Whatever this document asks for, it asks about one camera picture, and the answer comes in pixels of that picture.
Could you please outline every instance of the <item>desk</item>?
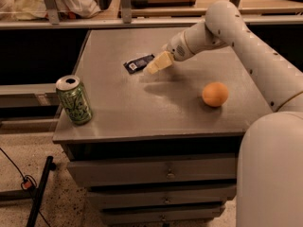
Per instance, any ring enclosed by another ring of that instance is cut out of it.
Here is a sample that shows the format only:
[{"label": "desk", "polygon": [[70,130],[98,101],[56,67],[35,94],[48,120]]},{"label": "desk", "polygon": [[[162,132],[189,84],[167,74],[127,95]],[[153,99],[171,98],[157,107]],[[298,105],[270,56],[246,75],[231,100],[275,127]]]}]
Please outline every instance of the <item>desk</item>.
[{"label": "desk", "polygon": [[[158,53],[180,27],[93,30],[76,74],[94,112],[83,126],[61,113],[53,141],[105,224],[215,218],[236,195],[245,131],[272,111],[230,47],[176,62],[155,79],[125,61]],[[203,87],[230,96],[206,106]]]}]

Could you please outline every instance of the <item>green soda can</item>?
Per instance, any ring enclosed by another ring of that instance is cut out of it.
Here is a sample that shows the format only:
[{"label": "green soda can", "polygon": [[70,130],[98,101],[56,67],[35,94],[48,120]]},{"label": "green soda can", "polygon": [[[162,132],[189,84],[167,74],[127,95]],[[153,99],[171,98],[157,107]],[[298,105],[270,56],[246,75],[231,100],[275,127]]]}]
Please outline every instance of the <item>green soda can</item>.
[{"label": "green soda can", "polygon": [[56,93],[70,120],[83,125],[92,119],[93,113],[83,83],[75,75],[62,77],[56,82]]}]

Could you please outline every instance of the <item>gray tabletop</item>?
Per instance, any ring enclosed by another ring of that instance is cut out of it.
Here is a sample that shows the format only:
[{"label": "gray tabletop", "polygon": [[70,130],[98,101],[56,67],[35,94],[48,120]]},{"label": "gray tabletop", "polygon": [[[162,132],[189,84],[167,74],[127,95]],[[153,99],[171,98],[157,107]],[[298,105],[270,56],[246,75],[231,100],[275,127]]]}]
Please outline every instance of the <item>gray tabletop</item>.
[{"label": "gray tabletop", "polygon": [[[183,30],[128,28],[93,30],[77,69],[93,110],[93,119],[73,125],[62,111],[53,141],[83,143],[175,137],[241,135],[272,111],[230,47],[175,62],[156,76],[130,75],[123,63],[157,55]],[[213,81],[224,83],[229,98],[211,108],[201,98]]]}]

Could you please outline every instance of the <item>can lid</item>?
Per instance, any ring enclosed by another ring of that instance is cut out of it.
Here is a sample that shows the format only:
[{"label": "can lid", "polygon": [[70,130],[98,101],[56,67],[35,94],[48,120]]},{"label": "can lid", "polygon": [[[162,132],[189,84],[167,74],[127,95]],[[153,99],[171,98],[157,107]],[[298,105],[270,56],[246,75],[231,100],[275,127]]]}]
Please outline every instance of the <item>can lid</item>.
[{"label": "can lid", "polygon": [[64,76],[57,80],[56,88],[62,91],[68,91],[76,88],[80,84],[80,79],[75,75]]}]

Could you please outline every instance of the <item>black cable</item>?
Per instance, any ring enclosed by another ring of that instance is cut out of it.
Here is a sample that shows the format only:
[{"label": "black cable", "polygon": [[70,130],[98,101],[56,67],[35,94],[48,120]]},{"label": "black cable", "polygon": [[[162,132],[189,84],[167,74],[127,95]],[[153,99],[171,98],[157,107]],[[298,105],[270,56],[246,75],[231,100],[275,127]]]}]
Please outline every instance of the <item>black cable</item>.
[{"label": "black cable", "polygon": [[[17,170],[19,171],[22,179],[23,179],[23,182],[21,183],[21,188],[22,190],[26,191],[29,193],[30,197],[32,198],[32,200],[34,201],[34,197],[32,196],[31,192],[30,192],[30,189],[25,189],[24,188],[24,183],[26,183],[27,181],[30,181],[31,182],[31,185],[33,186],[33,188],[37,188],[37,182],[36,180],[30,176],[30,175],[23,175],[20,168],[9,158],[9,156],[2,150],[2,148],[0,148],[0,150],[3,152],[3,154],[11,161],[11,163],[17,168]],[[45,221],[46,225],[50,227],[50,224],[47,222],[47,220],[45,219],[44,215],[40,212],[40,210],[38,211],[38,213],[40,214],[40,216],[42,217],[42,219]]]}]

